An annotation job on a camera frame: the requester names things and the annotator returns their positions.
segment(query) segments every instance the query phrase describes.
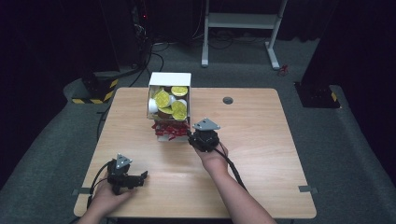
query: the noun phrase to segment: gray tape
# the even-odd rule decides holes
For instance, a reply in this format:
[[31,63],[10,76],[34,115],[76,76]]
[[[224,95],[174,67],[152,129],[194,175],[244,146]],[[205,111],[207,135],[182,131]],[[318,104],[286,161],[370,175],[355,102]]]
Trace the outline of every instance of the gray tape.
[[79,194],[90,194],[90,188],[73,189],[71,195],[76,196]]
[[318,189],[317,188],[312,188],[311,186],[299,186],[298,189],[300,192],[311,192],[311,194],[317,194]]

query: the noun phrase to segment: black cable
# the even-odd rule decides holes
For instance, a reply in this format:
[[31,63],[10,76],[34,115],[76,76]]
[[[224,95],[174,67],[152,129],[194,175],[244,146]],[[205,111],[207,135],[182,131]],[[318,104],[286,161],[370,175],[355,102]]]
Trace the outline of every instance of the black cable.
[[190,47],[193,47],[193,48],[201,48],[202,47],[202,45],[203,45],[203,43],[204,43],[204,39],[203,38],[195,38],[195,39],[193,39],[193,41],[191,42],[191,44],[190,44]]
[[195,30],[195,32],[191,38],[194,38],[194,36],[198,33],[199,27],[201,26],[201,20],[202,20],[202,15],[204,14],[204,10],[205,10],[204,9],[204,0],[201,0],[201,15],[199,16],[197,29]]
[[95,184],[95,186],[93,186],[93,188],[95,189],[96,186],[98,186],[98,184],[100,184],[100,182],[102,182],[102,181],[104,181],[104,180],[107,180],[107,178],[103,178],[103,179],[99,180],[99,181]]
[[96,186],[96,184],[95,184],[95,183],[96,183],[96,180],[97,180],[99,174],[102,173],[103,169],[105,169],[110,163],[111,163],[111,161],[108,161],[104,166],[102,166],[102,168],[100,168],[100,170],[99,170],[98,173],[96,174],[95,179],[92,181],[92,185],[91,185],[91,188],[90,188],[90,197],[88,197],[88,202],[87,202],[87,209],[88,209],[88,207],[90,206],[91,201],[92,201],[92,195],[93,195],[93,190],[94,190],[94,188],[95,188],[95,186]]
[[99,131],[100,131],[100,124],[102,123],[102,121],[105,121],[105,119],[103,119],[103,117],[105,116],[105,114],[108,112],[108,110],[110,109],[111,105],[105,110],[105,112],[98,112],[97,114],[101,114],[100,119],[99,119],[99,123],[98,126],[96,128],[96,142],[99,141]]
[[108,223],[115,223],[115,224],[117,224],[117,220],[114,219],[114,218],[108,217],[108,218],[106,219],[106,223],[107,223],[107,224],[108,224]]
[[146,71],[148,71],[148,77],[150,77],[151,72],[149,71],[148,67],[146,67]]
[[79,220],[79,217],[75,217],[71,222],[69,222],[69,224],[73,224],[75,222],[77,222]]
[[137,75],[137,78],[134,80],[134,82],[131,83],[131,85],[129,85],[129,87],[132,87],[136,81],[140,78],[140,76],[143,74],[143,72],[146,70],[146,68],[142,69],[142,71],[140,71],[139,75]]
[[229,42],[229,44],[228,44],[227,46],[222,47],[222,48],[215,47],[215,46],[213,46],[213,45],[207,44],[207,45],[208,45],[210,48],[212,48],[212,49],[227,49],[227,48],[229,48],[229,47],[233,44],[233,38],[232,38],[230,35],[227,36],[228,38],[224,38],[224,36],[220,36],[220,35],[214,35],[214,34],[211,34],[211,35],[213,35],[213,36],[216,38],[216,40],[218,40],[218,41],[226,41],[226,42]]
[[116,75],[116,76],[112,76],[112,77],[107,78],[107,79],[120,79],[122,77],[128,77],[128,76],[131,76],[131,75],[137,73],[138,71],[140,71],[140,67],[136,68],[134,70],[131,70],[131,71],[127,71],[127,72],[121,73],[121,74]]
[[242,188],[244,188],[246,191],[248,191],[247,188],[244,185],[244,182],[242,181],[241,176],[238,173],[238,170],[236,170],[236,167],[233,164],[233,162],[226,155],[224,155],[222,152],[218,151],[215,147],[213,147],[213,150],[217,151],[220,154],[220,156],[223,157],[228,162],[228,164],[230,165],[230,168],[233,171],[233,175],[235,176],[235,179],[238,182],[238,184],[240,186],[242,186]]
[[231,41],[233,40],[232,35],[214,35],[218,41]]
[[239,40],[237,38],[234,38],[233,41],[238,42],[238,43],[242,43],[242,44],[256,44],[256,43],[260,43],[260,42],[265,42],[265,40],[267,40],[266,37],[254,37],[252,40]]
[[163,64],[161,65],[161,68],[160,68],[160,70],[158,72],[161,72],[163,70],[163,65],[164,65],[163,56],[159,55],[158,53],[151,53],[151,54],[154,54],[155,56],[160,57],[160,59],[161,59]]
[[223,145],[221,142],[219,142],[219,144],[220,144],[220,146],[221,146],[221,149],[223,149],[224,155],[228,157],[227,153],[225,153],[224,145]]
[[202,37],[204,35],[205,35],[205,33],[201,33],[200,35],[197,35],[196,37],[194,37],[192,40],[201,40],[201,43],[202,43],[204,39],[200,38],[200,37]]
[[164,49],[155,49],[155,50],[153,50],[152,52],[161,52],[161,51],[164,51],[164,50],[166,50],[166,49],[169,49],[169,47],[171,46],[171,44],[169,43],[169,41],[166,41],[166,47],[164,48]]

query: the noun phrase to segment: metal stand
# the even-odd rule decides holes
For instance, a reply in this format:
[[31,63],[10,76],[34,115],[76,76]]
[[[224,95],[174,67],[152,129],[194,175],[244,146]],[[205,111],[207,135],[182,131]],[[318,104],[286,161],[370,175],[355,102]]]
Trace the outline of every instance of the metal stand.
[[288,0],[282,0],[280,10],[276,15],[262,15],[262,14],[233,14],[233,13],[209,13],[209,0],[206,0],[205,8],[205,34],[204,44],[202,48],[202,67],[209,66],[209,48],[208,48],[208,32],[209,27],[224,27],[224,28],[248,28],[248,29],[268,29],[273,30],[271,40],[265,42],[265,49],[271,60],[271,65],[274,70],[280,68],[274,52],[274,43],[276,35],[282,22],[283,12]]

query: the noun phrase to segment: table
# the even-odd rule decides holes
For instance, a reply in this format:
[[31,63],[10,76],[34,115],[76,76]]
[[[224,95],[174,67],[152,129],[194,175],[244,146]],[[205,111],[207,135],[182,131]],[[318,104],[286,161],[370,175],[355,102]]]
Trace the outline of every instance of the table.
[[[146,118],[148,88],[119,88],[82,184],[89,188],[99,169],[120,153],[132,159],[129,175],[148,170],[143,187],[111,217],[229,217],[187,142],[158,142]],[[233,103],[222,102],[232,97]],[[209,118],[249,193],[275,218],[316,215],[303,168],[277,92],[273,89],[191,88],[191,123]],[[86,211],[79,194],[75,214]]]

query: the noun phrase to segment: gray carpet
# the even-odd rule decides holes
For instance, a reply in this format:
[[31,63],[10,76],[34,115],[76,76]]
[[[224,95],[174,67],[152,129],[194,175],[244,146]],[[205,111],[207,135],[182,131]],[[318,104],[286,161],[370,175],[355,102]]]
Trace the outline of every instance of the gray carpet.
[[[192,73],[193,87],[277,90],[308,184],[318,189],[313,195],[318,215],[295,223],[396,223],[396,190],[362,135],[342,89],[331,86],[340,109],[304,108],[300,103],[293,83],[303,77],[317,43],[276,41],[277,58],[289,66],[285,77],[272,70],[260,39],[209,49],[207,68],[201,67],[200,47],[163,44],[154,50],[163,56],[164,72]],[[221,48],[227,43],[212,41],[211,45]],[[161,66],[160,57],[152,55],[148,70],[155,72]],[[137,74],[121,78],[117,88],[131,85],[136,78]],[[78,82],[64,88],[65,97],[71,98]],[[148,83],[145,72],[134,87]],[[82,185],[95,149],[97,112],[108,105],[68,103],[48,124],[0,192],[0,223],[68,223],[75,218],[77,197],[71,193]]]

